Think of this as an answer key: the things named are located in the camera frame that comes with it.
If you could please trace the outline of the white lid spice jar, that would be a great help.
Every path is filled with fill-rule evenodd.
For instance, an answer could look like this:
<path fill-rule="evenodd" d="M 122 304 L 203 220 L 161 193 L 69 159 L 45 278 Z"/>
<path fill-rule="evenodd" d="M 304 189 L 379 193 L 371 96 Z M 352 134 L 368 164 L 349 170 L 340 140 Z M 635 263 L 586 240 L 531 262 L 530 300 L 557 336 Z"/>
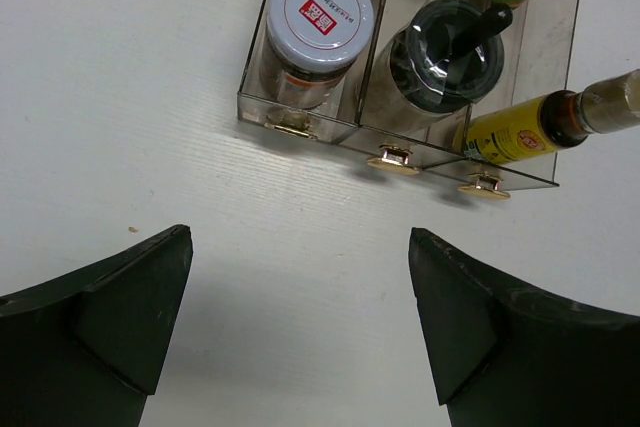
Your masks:
<path fill-rule="evenodd" d="M 371 0 L 268 0 L 259 75 L 280 104 L 324 103 L 369 43 Z"/>

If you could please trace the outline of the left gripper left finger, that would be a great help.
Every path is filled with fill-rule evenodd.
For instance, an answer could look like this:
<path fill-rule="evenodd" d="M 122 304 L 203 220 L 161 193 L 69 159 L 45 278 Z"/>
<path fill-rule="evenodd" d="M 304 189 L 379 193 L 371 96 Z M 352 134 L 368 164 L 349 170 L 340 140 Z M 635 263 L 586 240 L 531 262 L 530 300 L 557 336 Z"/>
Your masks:
<path fill-rule="evenodd" d="M 4 426 L 136 426 L 155 394 L 193 257 L 172 226 L 1 299 Z"/>

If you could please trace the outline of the yellow label small bottle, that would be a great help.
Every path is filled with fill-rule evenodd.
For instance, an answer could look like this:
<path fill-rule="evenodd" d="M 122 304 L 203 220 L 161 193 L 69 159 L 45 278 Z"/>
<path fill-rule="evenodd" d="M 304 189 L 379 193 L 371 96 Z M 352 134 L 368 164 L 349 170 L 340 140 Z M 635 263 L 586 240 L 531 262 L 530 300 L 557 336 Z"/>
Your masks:
<path fill-rule="evenodd" d="M 460 128 L 454 141 L 467 158 L 504 165 L 638 125 L 639 71 L 634 70 L 581 92 L 560 90 L 481 115 Z"/>

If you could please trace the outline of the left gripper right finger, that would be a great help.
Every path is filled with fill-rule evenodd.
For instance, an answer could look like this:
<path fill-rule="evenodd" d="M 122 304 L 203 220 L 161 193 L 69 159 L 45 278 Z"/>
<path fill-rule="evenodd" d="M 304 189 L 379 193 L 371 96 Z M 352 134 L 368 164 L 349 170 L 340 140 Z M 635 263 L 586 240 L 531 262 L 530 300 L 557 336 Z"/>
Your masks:
<path fill-rule="evenodd" d="M 411 232 L 438 402 L 454 426 L 635 426 L 639 320 L 562 297 Z"/>

